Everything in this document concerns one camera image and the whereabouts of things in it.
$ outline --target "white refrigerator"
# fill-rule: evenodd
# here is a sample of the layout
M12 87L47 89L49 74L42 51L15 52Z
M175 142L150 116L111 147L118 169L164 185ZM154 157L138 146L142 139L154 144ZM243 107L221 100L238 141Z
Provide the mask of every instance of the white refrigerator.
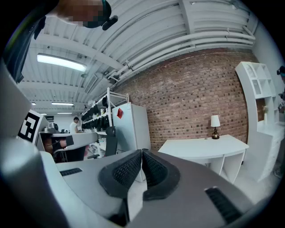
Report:
M122 110L121 118L117 116L119 108ZM146 107L126 103L113 108L112 115L118 138L118 152L151 149Z

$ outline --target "desk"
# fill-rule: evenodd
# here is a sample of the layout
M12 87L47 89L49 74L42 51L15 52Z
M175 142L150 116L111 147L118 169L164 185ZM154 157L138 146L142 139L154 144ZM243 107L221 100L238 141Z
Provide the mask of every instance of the desk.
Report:
M234 183L247 148L247 144L227 134L220 139L169 139L159 152L200 164L210 163L210 169Z

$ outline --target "vent slot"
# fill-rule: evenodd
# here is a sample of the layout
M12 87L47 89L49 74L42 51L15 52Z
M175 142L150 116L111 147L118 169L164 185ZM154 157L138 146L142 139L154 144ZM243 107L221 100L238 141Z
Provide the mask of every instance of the vent slot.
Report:
M218 189L217 187L208 188L205 190L210 200L218 209L223 219L229 224L237 220L241 213L237 208L229 201L229 199Z
M82 172L82 169L80 168L74 168L74 169L68 169L68 170L64 170L64 171L60 171L62 176L68 176L74 173L79 173Z

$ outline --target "brick wall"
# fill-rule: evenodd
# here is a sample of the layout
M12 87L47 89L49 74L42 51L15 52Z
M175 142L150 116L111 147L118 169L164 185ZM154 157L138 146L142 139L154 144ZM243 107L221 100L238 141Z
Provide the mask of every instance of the brick wall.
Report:
M220 135L247 141L248 120L235 72L241 61L257 62L250 50L207 49L154 65L115 88L147 107L151 147L167 139L211 136L211 116L219 115Z

